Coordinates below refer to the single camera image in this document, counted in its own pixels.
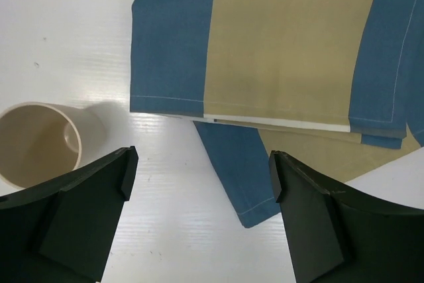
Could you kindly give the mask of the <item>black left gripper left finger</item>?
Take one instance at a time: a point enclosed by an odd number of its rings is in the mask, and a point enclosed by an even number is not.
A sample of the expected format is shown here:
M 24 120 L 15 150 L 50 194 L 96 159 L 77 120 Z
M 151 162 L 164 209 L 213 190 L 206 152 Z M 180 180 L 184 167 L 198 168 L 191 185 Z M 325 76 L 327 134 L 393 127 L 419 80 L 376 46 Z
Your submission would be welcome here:
M 1 196 L 1 281 L 100 282 L 137 164 L 123 147 Z

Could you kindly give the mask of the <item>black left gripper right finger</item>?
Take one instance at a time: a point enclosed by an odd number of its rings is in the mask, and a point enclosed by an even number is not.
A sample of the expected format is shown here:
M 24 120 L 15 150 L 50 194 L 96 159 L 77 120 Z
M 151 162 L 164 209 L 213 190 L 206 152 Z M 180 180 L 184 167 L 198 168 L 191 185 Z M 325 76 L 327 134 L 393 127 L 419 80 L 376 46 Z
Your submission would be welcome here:
M 285 152 L 269 158 L 297 282 L 422 282 L 423 211 L 321 174 Z

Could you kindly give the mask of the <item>beige cup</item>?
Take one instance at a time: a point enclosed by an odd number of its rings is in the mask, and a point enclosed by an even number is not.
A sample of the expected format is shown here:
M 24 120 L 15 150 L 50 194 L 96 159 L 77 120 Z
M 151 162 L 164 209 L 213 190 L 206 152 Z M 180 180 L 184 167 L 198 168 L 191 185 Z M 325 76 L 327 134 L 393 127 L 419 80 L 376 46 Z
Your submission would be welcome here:
M 87 109 L 14 105 L 1 114 L 1 180 L 18 189 L 46 182 L 94 161 L 106 139 Z

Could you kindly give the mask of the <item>blue tan striped placemat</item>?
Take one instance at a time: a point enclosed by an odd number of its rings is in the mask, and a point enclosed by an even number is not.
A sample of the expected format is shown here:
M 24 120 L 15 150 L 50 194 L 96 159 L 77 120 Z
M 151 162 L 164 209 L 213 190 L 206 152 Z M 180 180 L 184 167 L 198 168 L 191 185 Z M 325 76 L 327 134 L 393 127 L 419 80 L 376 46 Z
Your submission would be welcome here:
M 134 0 L 130 110 L 192 119 L 254 227 L 274 150 L 347 182 L 423 147 L 423 0 Z

